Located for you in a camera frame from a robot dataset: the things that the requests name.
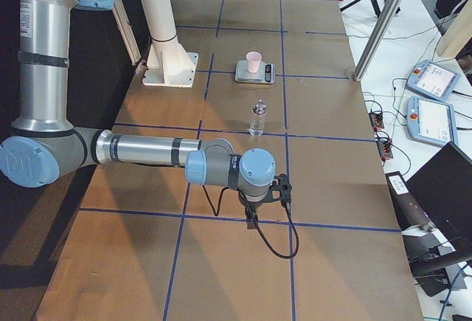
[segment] white cup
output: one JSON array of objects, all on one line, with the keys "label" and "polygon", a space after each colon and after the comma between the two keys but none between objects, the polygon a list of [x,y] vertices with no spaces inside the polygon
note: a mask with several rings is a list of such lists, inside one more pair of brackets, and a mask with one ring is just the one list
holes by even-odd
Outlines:
[{"label": "white cup", "polygon": [[260,61],[263,56],[258,52],[249,52],[246,54],[246,60],[248,62],[248,72],[258,72],[260,67]]}]

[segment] black screen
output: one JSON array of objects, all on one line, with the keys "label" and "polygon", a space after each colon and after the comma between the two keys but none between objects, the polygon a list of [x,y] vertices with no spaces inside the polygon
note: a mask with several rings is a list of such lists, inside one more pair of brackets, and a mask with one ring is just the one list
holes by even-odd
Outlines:
[{"label": "black screen", "polygon": [[472,242],[472,160],[456,145],[446,144],[406,186],[448,240]]}]

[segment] glass bottle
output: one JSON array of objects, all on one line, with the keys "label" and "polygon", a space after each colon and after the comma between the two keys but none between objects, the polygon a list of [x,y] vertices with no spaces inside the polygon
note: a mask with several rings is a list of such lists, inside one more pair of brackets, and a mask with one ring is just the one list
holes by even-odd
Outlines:
[{"label": "glass bottle", "polygon": [[264,103],[264,99],[260,98],[252,106],[252,121],[249,126],[249,133],[253,137],[260,137],[264,132],[264,123],[266,121],[267,105]]}]

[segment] device screen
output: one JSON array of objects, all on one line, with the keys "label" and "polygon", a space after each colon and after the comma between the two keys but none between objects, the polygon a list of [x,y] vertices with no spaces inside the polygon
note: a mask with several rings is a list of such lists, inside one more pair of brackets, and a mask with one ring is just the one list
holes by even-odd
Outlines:
[{"label": "device screen", "polygon": [[449,108],[441,103],[418,100],[420,135],[441,142],[451,141]]},{"label": "device screen", "polygon": [[454,73],[436,64],[429,64],[416,86],[434,96],[442,97],[444,91],[454,79]]}]

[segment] blue and white device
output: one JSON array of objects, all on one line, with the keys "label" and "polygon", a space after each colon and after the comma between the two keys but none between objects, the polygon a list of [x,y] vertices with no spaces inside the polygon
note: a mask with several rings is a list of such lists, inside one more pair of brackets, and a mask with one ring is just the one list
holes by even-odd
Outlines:
[{"label": "blue and white device", "polygon": [[452,105],[413,96],[409,98],[407,111],[412,139],[441,147],[448,142],[459,143]]},{"label": "blue and white device", "polygon": [[459,79],[458,72],[446,69],[438,63],[421,61],[408,76],[406,88],[427,98],[445,102]]}]

